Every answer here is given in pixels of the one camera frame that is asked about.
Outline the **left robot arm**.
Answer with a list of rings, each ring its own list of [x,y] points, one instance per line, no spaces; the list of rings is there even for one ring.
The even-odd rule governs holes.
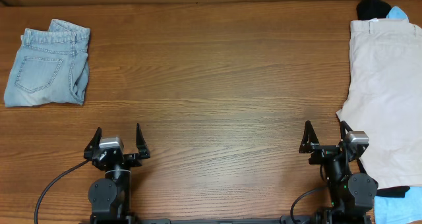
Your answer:
[[[140,125],[136,126],[135,145],[137,153],[125,154],[120,137],[104,138],[98,128],[84,149],[84,159],[104,172],[104,178],[95,181],[88,190],[91,223],[140,223],[131,211],[131,169],[150,158]]]

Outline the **beige cotton shorts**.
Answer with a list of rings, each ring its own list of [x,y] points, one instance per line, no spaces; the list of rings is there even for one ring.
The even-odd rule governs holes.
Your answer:
[[[421,28],[354,20],[350,32],[351,81],[337,116],[369,137],[360,160],[380,188],[421,186]]]

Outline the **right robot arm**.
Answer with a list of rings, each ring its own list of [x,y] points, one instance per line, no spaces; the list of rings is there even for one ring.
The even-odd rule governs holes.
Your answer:
[[[359,158],[369,147],[369,137],[363,131],[352,130],[342,121],[341,138],[337,145],[323,146],[318,141],[310,121],[305,122],[299,153],[310,154],[309,164],[320,167],[331,206],[320,208],[307,223],[370,223],[367,212],[373,208],[378,183],[360,168],[352,173],[349,163]]]

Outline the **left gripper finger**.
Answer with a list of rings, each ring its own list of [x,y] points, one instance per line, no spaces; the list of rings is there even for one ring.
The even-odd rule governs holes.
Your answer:
[[[140,124],[136,124],[136,147],[138,149],[138,158],[139,159],[149,159],[150,150],[146,144],[146,141],[142,135]]]
[[[97,128],[93,138],[84,149],[83,158],[86,160],[92,160],[94,152],[99,148],[100,140],[102,137],[102,129]]]

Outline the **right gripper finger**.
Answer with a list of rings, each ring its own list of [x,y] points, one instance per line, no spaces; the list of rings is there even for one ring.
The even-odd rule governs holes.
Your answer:
[[[316,136],[315,130],[310,120],[305,122],[305,128],[301,144],[299,146],[299,153],[312,153],[319,147],[319,141]]]
[[[342,140],[349,140],[349,132],[352,132],[353,129],[345,122],[340,122],[340,136]]]

